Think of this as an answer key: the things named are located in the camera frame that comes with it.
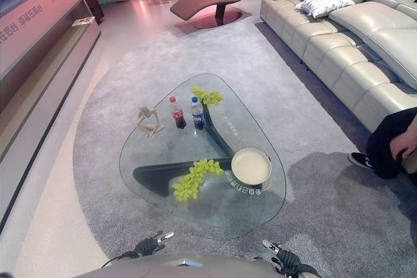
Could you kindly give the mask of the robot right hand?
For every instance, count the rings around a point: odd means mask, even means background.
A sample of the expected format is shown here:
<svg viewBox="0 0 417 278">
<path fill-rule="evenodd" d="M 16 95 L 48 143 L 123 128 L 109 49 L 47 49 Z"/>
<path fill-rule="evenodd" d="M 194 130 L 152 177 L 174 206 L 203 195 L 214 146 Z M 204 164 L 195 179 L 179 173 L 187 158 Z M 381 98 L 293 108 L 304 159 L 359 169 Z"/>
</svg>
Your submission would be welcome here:
<svg viewBox="0 0 417 278">
<path fill-rule="evenodd" d="M 278 272 L 289 276 L 296 273 L 296 268 L 301 265 L 300 258 L 294 253 L 282 249 L 277 243 L 272 243 L 268 240 L 262 240 L 262 244 L 267 248 L 274 256 L 272 257 L 273 263 L 277 265 Z"/>
</svg>

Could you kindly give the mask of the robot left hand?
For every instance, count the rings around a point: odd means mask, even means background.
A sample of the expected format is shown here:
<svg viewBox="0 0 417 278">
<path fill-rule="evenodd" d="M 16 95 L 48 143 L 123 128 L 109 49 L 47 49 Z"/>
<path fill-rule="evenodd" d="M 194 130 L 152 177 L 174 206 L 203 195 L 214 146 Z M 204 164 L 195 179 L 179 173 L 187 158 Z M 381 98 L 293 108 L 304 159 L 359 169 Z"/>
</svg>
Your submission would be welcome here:
<svg viewBox="0 0 417 278">
<path fill-rule="evenodd" d="M 134 252 L 141 256 L 152 255 L 157 251 L 165 248 L 165 241 L 174 236 L 174 232 L 167 232 L 164 234 L 162 230 L 158 230 L 152 236 L 140 241 L 134 248 Z"/>
</svg>

